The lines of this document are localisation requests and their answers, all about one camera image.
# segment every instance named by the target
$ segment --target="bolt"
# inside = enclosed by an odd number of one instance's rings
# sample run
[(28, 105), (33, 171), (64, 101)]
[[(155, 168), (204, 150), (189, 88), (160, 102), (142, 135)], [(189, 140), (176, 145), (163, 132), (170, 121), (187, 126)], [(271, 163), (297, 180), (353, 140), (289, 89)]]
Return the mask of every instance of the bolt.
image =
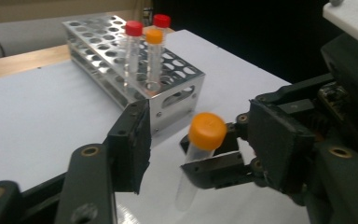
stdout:
[(240, 121), (246, 121), (247, 119), (248, 119), (248, 117), (246, 115), (240, 116)]

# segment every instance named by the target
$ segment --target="wooden surface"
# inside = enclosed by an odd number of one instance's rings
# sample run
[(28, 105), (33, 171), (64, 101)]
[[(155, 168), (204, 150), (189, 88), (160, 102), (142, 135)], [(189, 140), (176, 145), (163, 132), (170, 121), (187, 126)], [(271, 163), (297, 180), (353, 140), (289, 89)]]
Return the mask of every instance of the wooden surface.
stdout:
[(0, 58), (0, 77), (6, 77), (70, 59), (71, 56), (66, 45)]

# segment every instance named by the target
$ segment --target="white table surface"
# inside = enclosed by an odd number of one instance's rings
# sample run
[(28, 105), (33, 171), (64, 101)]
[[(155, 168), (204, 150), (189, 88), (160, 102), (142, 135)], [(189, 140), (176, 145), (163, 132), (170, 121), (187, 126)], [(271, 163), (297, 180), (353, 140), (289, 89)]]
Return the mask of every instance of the white table surface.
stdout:
[(358, 40), (358, 0), (344, 0), (338, 7), (324, 5), (324, 17)]
[[(167, 48), (206, 74), (195, 113), (208, 111), (225, 122), (249, 110), (249, 100), (287, 82), (183, 30), (167, 37)], [(122, 110), (73, 62), (0, 78), (0, 180), (27, 190), (64, 173), (71, 153), (101, 143)], [(306, 208), (278, 191), (250, 183), (199, 190), (187, 212), (174, 208), (185, 159), (179, 142), (188, 118), (153, 136), (150, 166), (140, 195), (117, 193), (127, 223), (309, 223)], [(246, 162), (253, 151), (240, 141)]]

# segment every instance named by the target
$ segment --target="metal test tube rack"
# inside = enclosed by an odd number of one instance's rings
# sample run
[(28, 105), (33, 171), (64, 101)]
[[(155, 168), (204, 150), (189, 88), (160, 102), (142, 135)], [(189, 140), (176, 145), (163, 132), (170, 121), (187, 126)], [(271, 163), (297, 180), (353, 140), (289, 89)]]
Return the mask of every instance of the metal test tube rack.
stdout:
[(147, 86), (147, 43), (141, 40), (136, 77), (124, 75), (125, 24), (118, 16), (62, 23), (71, 59), (121, 107), (149, 99), (150, 125), (156, 133), (194, 111), (205, 74), (168, 49), (162, 55), (161, 88)]

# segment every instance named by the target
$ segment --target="black background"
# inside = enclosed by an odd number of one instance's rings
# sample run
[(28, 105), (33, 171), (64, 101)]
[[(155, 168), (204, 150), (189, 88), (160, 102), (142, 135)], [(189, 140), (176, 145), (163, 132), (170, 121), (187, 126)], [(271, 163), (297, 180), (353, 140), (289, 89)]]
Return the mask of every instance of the black background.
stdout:
[(321, 47), (342, 33), (328, 1), (154, 0), (154, 13), (291, 83), (328, 73)]

